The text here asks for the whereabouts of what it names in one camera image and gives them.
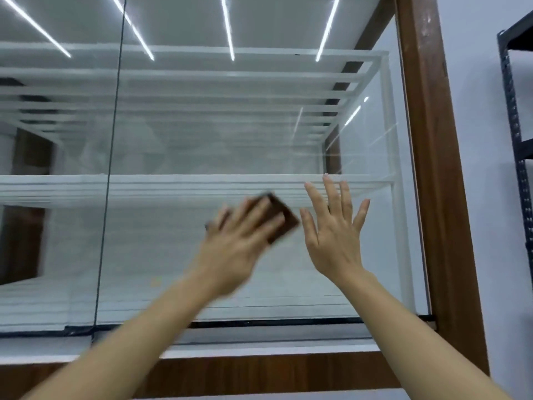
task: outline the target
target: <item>hand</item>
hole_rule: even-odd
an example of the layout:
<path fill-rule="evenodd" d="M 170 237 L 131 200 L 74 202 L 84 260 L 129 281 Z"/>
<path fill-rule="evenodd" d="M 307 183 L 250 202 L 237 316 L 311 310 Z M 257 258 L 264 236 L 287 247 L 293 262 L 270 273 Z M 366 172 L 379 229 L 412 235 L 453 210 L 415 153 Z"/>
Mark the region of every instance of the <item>hand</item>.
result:
<path fill-rule="evenodd" d="M 244 200 L 222 227 L 228 209 L 220 209 L 193 261 L 191 272 L 210 285 L 213 299 L 230 295 L 250 278 L 257 260 L 270 246 L 268 238 L 285 221 L 281 213 L 257 227 L 270 200 L 263 198 L 250 211 L 251 203 L 251 199 Z"/>
<path fill-rule="evenodd" d="M 352 197 L 348 183 L 341 182 L 339 196 L 331 178 L 324 174 L 328 204 L 309 182 L 305 189 L 316 212 L 317 227 L 307 209 L 300 209 L 305 233 L 305 245 L 315 268 L 338 285 L 346 277 L 363 270 L 359 234 L 370 205 L 365 199 L 352 222 Z"/>

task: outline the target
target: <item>glass pane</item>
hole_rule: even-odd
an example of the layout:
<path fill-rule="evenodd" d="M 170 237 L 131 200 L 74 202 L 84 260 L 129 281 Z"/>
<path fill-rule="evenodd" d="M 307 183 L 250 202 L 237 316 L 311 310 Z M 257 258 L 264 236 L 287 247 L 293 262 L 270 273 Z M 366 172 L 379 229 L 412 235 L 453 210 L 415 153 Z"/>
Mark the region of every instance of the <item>glass pane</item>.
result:
<path fill-rule="evenodd" d="M 94 323 L 121 30 L 112 0 L 0 0 L 0 333 Z"/>
<path fill-rule="evenodd" d="M 349 182 L 355 207 L 372 198 L 364 265 L 427 314 L 394 19 L 374 50 L 353 50 L 378 2 L 340 0 L 316 61 L 334 0 L 127 0 L 99 324 L 176 280 L 223 203 L 270 190 L 298 213 L 304 181 L 323 192 L 324 172 Z M 198 320 L 353 316 L 300 229 Z"/>

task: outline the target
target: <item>forearm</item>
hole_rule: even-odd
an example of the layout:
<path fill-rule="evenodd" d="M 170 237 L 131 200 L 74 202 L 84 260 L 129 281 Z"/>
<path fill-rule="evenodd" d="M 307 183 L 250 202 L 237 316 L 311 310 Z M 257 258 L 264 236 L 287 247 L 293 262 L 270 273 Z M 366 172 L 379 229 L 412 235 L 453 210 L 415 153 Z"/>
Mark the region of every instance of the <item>forearm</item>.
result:
<path fill-rule="evenodd" d="M 186 276 L 139 316 L 38 386 L 27 400 L 130 398 L 161 353 L 211 299 L 201 275 Z"/>
<path fill-rule="evenodd" d="M 391 296 L 371 273 L 361 269 L 359 275 L 343 278 L 337 285 L 411 399 L 509 399 L 488 376 Z"/>

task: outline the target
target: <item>light strip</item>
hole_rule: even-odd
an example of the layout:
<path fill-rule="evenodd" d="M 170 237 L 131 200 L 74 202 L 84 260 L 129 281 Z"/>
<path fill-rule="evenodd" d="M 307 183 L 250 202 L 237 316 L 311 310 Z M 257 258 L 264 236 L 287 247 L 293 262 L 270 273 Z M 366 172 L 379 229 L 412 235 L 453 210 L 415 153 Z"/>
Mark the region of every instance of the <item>light strip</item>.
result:
<path fill-rule="evenodd" d="M 353 112 L 353 114 L 348 118 L 344 126 L 348 126 L 348 124 L 356 117 L 357 113 L 361 110 L 361 105 L 357 107 L 357 109 Z"/>
<path fill-rule="evenodd" d="M 148 57 L 151 59 L 151 60 L 156 60 L 153 53 L 150 51 L 150 49 L 148 48 L 148 45 L 146 44 L 146 42 L 144 41 L 144 39 L 142 38 L 141 34 L 139 33 L 139 31 L 137 30 L 137 28 L 135 27 L 135 25 L 133 25 L 133 22 L 132 20 L 130 19 L 130 16 L 127 14 L 127 12 L 124 11 L 124 8 L 122 6 L 122 4 L 120 3 L 120 1 L 118 0 L 113 0 L 113 2 L 115 3 L 115 5 L 117 6 L 117 8 L 119 9 L 120 13 L 124 15 L 124 18 L 126 19 L 126 21 L 128 22 L 128 24 L 131 26 L 132 30 L 133 30 L 133 33 L 135 34 L 135 36 L 137 36 L 137 39 L 139 40 L 139 42 L 141 43 L 141 46 L 143 47 L 144 51 L 146 52 L 146 54 L 148 55 Z"/>
<path fill-rule="evenodd" d="M 330 36 L 331 26 L 333 25 L 333 18 L 335 18 L 335 13 L 337 12 L 339 0 L 335 0 L 333 2 L 333 8 L 331 9 L 330 18 L 328 18 L 328 22 L 326 24 L 326 30 L 324 31 L 324 36 L 322 37 L 322 42 L 320 43 L 320 47 L 318 49 L 318 53 L 316 54 L 315 61 L 320 60 L 320 57 L 322 56 L 322 52 L 324 51 L 324 46 L 326 46 L 326 41 L 328 40 L 328 36 Z"/>
<path fill-rule="evenodd" d="M 228 35 L 228 45 L 230 47 L 231 61 L 235 61 L 235 53 L 233 52 L 233 40 L 231 39 L 231 24 L 230 13 L 228 12 L 228 5 L 226 0 L 220 0 L 222 2 L 222 11 L 224 13 L 224 25 L 226 26 L 226 35 Z"/>
<path fill-rule="evenodd" d="M 26 14 L 26 12 L 22 8 L 15 4 L 13 0 L 4 1 L 7 3 L 7 5 L 13 8 L 22 18 L 28 21 L 31 26 L 33 26 L 36 30 L 42 33 L 46 37 L 46 39 L 50 40 L 50 42 L 54 44 L 54 46 L 56 46 L 61 52 L 63 52 L 66 57 L 72 57 L 70 53 L 68 53 L 67 50 L 57 42 L 57 40 L 52 38 L 48 32 L 46 32 L 37 22 L 35 22 L 28 14 Z"/>
<path fill-rule="evenodd" d="M 300 119 L 302 119 L 302 112 L 303 112 L 303 107 L 300 108 L 300 113 L 298 114 L 298 119 L 296 120 L 296 125 L 294 125 L 293 135 L 290 138 L 290 141 L 293 141 L 294 135 L 296 134 L 296 131 L 298 130 L 298 125 L 300 124 Z"/>

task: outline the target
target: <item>white shelf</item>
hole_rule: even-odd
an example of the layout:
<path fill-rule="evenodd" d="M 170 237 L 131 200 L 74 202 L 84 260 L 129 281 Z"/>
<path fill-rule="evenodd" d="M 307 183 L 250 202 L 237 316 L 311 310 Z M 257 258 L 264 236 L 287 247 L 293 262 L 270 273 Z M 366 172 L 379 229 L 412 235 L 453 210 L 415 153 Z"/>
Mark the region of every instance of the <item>white shelf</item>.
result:
<path fill-rule="evenodd" d="M 218 206 L 236 203 L 244 196 L 273 191 L 289 205 L 309 204 L 303 187 L 309 181 L 325 194 L 321 175 L 3 175 L 0 204 L 37 208 L 64 208 L 178 204 Z M 370 175 L 333 176 L 348 182 L 352 195 L 391 184 L 391 179 Z"/>

